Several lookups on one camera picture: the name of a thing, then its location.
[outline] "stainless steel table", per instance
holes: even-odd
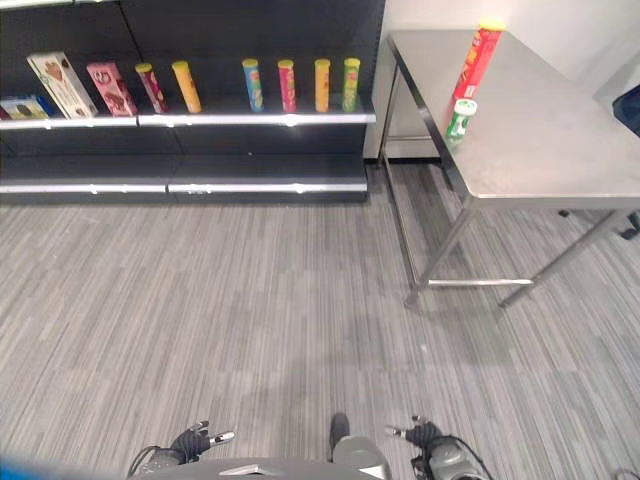
[[[428,286],[519,285],[507,306],[576,256],[611,225],[640,208],[640,139],[508,32],[474,99],[478,112],[462,143],[445,141],[451,94],[473,31],[393,32],[396,67],[380,145],[413,283],[406,304]],[[417,274],[385,153],[399,74],[406,81],[463,209],[444,243]],[[438,265],[485,209],[601,209],[607,215],[549,265],[524,279],[437,280]]]

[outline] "white box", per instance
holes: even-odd
[[[34,53],[27,61],[65,117],[96,116],[98,109],[64,52]]]

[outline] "green can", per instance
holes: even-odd
[[[360,60],[346,58],[344,61],[344,90],[342,94],[342,110],[353,112],[358,98],[358,72]]]
[[[460,140],[467,133],[467,125],[469,120],[476,114],[478,104],[473,100],[462,98],[456,101],[453,107],[453,115],[451,123],[447,128],[447,138],[451,140]]]

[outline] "black shelving unit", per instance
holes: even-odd
[[[0,201],[348,201],[367,196],[365,128],[384,0],[58,0],[0,10],[0,94],[46,92],[27,65],[64,51],[100,115],[0,122]],[[355,112],[340,109],[343,60],[362,61]],[[249,109],[241,60],[256,57],[265,112]],[[331,107],[313,109],[315,58]],[[295,62],[298,111],[283,114],[276,62]],[[186,112],[170,69],[186,59],[204,111]],[[140,110],[112,117],[86,73],[115,61]],[[133,66],[154,65],[168,99],[155,115]]]

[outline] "gray carpet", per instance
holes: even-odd
[[[422,263],[457,201],[437,169],[394,169]],[[319,460],[345,410],[397,479],[414,452],[383,426],[413,413],[497,478],[639,469],[640,241],[612,233],[507,311],[504,288],[408,311],[370,174],[362,205],[1,208],[0,451],[123,474],[209,418],[237,439],[207,457]],[[487,215],[441,277],[530,274],[596,218]]]

